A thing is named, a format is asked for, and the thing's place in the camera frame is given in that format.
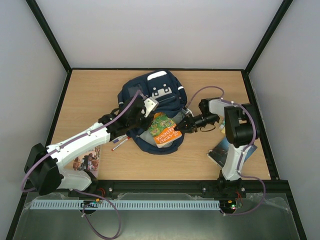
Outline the orange treehouse book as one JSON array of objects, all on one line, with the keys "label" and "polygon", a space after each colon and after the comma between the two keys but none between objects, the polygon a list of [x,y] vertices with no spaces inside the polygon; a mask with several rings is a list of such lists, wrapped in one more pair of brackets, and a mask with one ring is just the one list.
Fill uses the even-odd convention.
[{"label": "orange treehouse book", "polygon": [[175,130],[177,124],[163,112],[154,115],[153,121],[148,129],[155,145],[158,148],[168,147],[169,144],[182,137],[180,131]]}]

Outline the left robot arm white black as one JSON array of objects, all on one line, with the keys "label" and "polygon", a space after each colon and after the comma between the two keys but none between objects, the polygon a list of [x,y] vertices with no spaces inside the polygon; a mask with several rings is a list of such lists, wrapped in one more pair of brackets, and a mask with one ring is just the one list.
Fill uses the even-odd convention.
[{"label": "left robot arm white black", "polygon": [[132,98],[121,108],[103,115],[86,130],[56,144],[34,145],[27,158],[21,190],[47,195],[57,189],[86,190],[95,176],[88,170],[72,171],[66,165],[76,157],[123,136],[134,128],[148,128],[158,102],[152,97]]}]

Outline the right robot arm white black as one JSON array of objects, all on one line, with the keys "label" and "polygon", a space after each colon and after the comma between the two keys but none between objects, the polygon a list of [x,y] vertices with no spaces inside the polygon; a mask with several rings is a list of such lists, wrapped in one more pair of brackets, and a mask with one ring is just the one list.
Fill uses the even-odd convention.
[{"label": "right robot arm white black", "polygon": [[260,137],[255,108],[250,103],[222,98],[205,98],[198,106],[201,114],[188,113],[174,129],[183,134],[196,133],[208,124],[218,123],[220,116],[224,118],[227,155],[213,190],[222,198],[235,197],[241,191],[242,167],[249,148]]}]

